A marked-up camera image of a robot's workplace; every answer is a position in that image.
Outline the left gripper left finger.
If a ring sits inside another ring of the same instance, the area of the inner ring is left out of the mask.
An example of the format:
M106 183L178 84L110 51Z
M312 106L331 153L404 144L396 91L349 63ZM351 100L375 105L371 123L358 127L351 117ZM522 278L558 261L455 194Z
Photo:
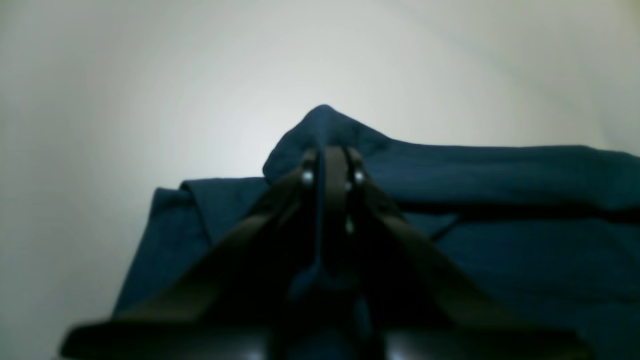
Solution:
M160 294L112 320L79 325L66 360L278 360L278 325L298 271L315 258L318 151Z

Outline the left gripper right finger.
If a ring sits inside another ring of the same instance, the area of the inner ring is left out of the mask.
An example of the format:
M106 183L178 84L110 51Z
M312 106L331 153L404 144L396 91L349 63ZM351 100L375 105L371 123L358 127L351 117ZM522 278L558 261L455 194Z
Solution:
M371 319L366 360L589 360L571 332L517 316L420 235L359 153L325 150L325 265L355 276Z

